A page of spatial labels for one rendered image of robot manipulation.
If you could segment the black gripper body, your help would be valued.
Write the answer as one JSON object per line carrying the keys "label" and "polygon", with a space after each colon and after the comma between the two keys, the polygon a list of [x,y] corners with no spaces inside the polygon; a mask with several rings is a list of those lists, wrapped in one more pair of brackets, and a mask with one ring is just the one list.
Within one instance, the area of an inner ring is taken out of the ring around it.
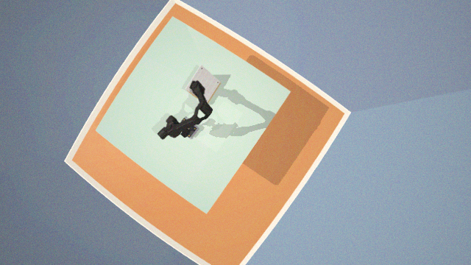
{"label": "black gripper body", "polygon": [[[169,117],[166,119],[166,122],[171,121],[172,119],[175,119],[175,117],[174,117],[173,115],[172,115],[172,116],[169,116]],[[189,129],[184,130],[184,131],[182,131],[181,136],[184,137],[184,138],[186,138],[186,137],[189,135],[190,132],[191,132],[191,131],[190,131]]]}

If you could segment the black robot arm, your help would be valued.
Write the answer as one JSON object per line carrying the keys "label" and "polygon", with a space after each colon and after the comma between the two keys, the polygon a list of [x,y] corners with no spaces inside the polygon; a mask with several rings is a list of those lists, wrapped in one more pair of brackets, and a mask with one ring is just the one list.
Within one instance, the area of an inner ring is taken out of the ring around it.
{"label": "black robot arm", "polygon": [[[184,130],[187,130],[190,127],[193,127],[196,124],[200,124],[201,121],[207,119],[209,115],[212,113],[213,108],[207,103],[204,94],[205,94],[205,88],[204,86],[199,82],[199,80],[192,81],[189,87],[193,94],[198,98],[199,104],[197,105],[194,115],[177,124],[175,119],[172,119],[171,121],[168,121],[166,126],[163,127],[163,129],[158,132],[158,136],[163,140],[166,138],[168,135],[172,138],[176,138],[180,133]],[[198,110],[201,110],[205,115],[201,118],[197,116]]]}

